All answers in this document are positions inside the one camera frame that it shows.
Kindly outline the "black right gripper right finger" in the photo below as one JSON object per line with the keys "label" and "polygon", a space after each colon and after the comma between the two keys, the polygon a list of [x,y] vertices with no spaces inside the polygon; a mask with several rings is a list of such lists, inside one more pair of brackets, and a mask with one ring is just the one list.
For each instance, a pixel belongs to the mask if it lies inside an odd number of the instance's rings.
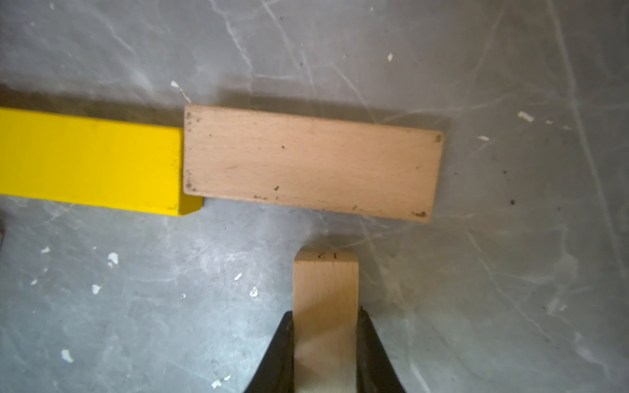
{"label": "black right gripper right finger", "polygon": [[357,324],[357,391],[406,393],[368,312],[360,306]]}

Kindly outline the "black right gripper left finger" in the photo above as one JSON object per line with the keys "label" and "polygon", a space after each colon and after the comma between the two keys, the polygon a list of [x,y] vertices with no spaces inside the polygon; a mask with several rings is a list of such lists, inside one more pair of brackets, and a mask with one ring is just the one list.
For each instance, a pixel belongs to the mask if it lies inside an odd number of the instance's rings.
{"label": "black right gripper left finger", "polygon": [[293,313],[286,312],[245,393],[294,392]]}

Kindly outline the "natural wooden block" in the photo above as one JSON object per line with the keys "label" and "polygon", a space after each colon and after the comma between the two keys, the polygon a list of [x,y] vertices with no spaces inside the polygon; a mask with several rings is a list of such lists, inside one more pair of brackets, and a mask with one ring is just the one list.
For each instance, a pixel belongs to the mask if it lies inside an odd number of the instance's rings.
{"label": "natural wooden block", "polygon": [[293,263],[294,389],[355,392],[359,262],[302,250]]}

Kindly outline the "tan wooden block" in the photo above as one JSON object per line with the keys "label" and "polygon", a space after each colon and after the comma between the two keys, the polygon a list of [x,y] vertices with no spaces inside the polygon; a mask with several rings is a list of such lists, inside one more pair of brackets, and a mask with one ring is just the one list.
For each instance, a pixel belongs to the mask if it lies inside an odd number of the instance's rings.
{"label": "tan wooden block", "polygon": [[193,196],[427,222],[442,132],[188,105],[183,189]]}

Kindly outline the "yellow wooden block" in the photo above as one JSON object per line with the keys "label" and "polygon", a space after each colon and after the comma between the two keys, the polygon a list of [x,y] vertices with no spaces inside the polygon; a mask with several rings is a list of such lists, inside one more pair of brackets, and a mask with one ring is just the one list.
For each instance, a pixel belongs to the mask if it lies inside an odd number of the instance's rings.
{"label": "yellow wooden block", "polygon": [[159,215],[199,211],[183,192],[180,128],[1,110],[1,193]]}

